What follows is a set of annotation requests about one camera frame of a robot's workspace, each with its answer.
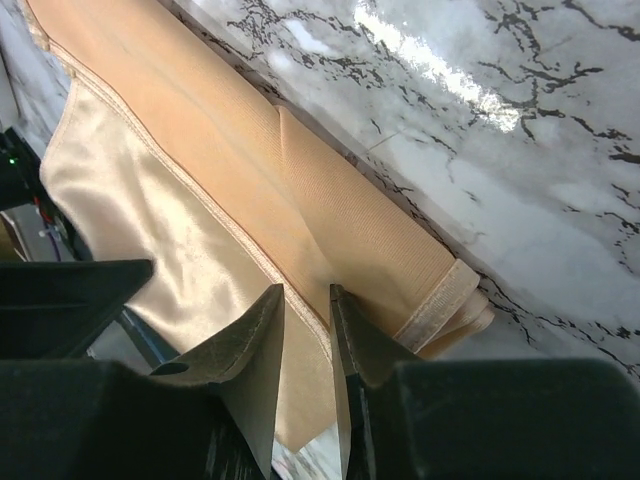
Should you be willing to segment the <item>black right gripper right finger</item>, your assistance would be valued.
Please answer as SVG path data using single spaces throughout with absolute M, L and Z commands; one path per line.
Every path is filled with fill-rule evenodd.
M 345 479 L 423 479 L 417 357 L 375 326 L 355 295 L 330 290 L 331 348 Z

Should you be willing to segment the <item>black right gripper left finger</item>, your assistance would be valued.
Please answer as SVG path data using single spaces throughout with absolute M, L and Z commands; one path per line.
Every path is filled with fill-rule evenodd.
M 273 284 L 237 320 L 152 372 L 208 397 L 206 479 L 272 476 L 284 323 L 284 287 Z

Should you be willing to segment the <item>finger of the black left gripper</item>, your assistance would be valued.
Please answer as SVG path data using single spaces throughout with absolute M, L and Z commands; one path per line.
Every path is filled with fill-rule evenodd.
M 1 358 L 80 358 L 151 279 L 147 259 L 1 264 Z

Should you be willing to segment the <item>peach cloth napkin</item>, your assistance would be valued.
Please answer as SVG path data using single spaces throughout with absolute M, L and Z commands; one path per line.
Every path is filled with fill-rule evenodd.
M 493 319 L 478 275 L 157 1 L 26 1 L 71 79 L 40 177 L 99 260 L 150 258 L 131 309 L 176 350 L 285 293 L 276 439 L 336 420 L 329 287 L 430 359 Z

